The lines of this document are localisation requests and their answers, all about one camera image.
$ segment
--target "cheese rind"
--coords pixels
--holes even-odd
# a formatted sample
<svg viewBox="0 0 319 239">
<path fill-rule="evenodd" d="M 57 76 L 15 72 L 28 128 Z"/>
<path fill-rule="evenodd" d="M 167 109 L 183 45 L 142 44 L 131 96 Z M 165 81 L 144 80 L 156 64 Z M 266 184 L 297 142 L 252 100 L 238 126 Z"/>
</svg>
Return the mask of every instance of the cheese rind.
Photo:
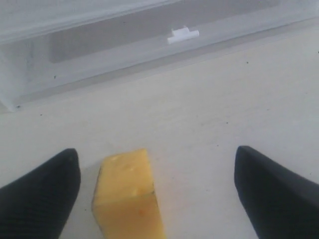
<svg viewBox="0 0 319 239">
<path fill-rule="evenodd" d="M 93 199 L 107 239 L 165 239 L 147 151 L 107 157 Z"/>
</svg>

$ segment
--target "clear plastic container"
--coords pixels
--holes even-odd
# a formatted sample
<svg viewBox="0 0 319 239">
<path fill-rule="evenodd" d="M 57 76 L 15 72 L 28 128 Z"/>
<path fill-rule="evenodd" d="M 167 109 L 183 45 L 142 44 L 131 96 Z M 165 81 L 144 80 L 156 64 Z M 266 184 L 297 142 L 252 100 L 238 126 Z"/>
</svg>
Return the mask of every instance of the clear plastic container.
<svg viewBox="0 0 319 239">
<path fill-rule="evenodd" d="M 319 0 L 2 1 L 0 101 L 14 111 L 26 95 L 316 18 L 318 10 Z"/>
</svg>

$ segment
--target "block of cheese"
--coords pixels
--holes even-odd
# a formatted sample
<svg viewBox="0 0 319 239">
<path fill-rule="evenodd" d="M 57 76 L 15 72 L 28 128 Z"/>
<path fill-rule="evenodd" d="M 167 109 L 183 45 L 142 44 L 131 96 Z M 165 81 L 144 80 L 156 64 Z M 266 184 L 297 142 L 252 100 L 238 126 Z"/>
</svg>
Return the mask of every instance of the block of cheese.
<svg viewBox="0 0 319 239">
<path fill-rule="evenodd" d="M 145 149 L 104 159 L 93 214 L 107 239 L 165 239 Z"/>
</svg>

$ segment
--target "white table surface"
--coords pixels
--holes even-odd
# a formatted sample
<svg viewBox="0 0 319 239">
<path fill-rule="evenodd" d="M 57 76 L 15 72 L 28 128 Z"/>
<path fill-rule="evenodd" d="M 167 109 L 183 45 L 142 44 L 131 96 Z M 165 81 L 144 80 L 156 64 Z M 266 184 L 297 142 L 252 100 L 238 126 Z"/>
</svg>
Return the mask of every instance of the white table surface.
<svg viewBox="0 0 319 239">
<path fill-rule="evenodd" d="M 61 239 L 101 239 L 103 157 L 146 147 L 168 239 L 256 239 L 233 183 L 250 145 L 319 183 L 319 31 L 0 115 L 0 186 L 77 149 L 82 184 Z"/>
</svg>

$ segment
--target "white plastic clip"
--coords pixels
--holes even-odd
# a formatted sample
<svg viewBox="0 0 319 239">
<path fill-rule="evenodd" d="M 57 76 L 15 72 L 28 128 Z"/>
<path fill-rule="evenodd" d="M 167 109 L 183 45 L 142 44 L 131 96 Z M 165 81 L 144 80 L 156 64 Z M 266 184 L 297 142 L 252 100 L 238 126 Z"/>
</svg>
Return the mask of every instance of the white plastic clip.
<svg viewBox="0 0 319 239">
<path fill-rule="evenodd" d="M 190 40 L 199 37 L 199 31 L 189 31 L 188 27 L 171 31 L 173 36 L 167 39 L 168 44 Z"/>
</svg>

